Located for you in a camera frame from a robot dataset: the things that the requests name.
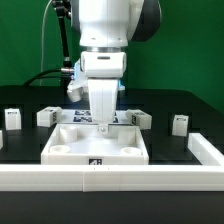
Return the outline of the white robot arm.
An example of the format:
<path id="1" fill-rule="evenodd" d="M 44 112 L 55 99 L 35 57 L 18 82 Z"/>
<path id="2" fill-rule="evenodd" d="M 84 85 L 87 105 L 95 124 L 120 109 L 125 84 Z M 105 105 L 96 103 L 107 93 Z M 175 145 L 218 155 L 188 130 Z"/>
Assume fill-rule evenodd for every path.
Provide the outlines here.
<path id="1" fill-rule="evenodd" d="M 128 43 L 149 40 L 161 18 L 159 0 L 71 0 L 71 26 L 81 34 L 82 52 L 68 92 L 77 101 L 88 90 L 92 121 L 99 132 L 106 134 L 114 120 Z"/>

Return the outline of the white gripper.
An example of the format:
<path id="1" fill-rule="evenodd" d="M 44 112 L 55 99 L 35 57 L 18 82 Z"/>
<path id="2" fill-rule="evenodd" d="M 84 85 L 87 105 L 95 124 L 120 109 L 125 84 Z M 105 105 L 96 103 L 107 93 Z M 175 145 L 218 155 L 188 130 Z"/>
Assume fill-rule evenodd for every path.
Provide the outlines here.
<path id="1" fill-rule="evenodd" d="M 118 82 L 126 70 L 124 52 L 81 53 L 81 70 L 87 77 L 92 120 L 98 131 L 107 134 L 115 116 Z"/>

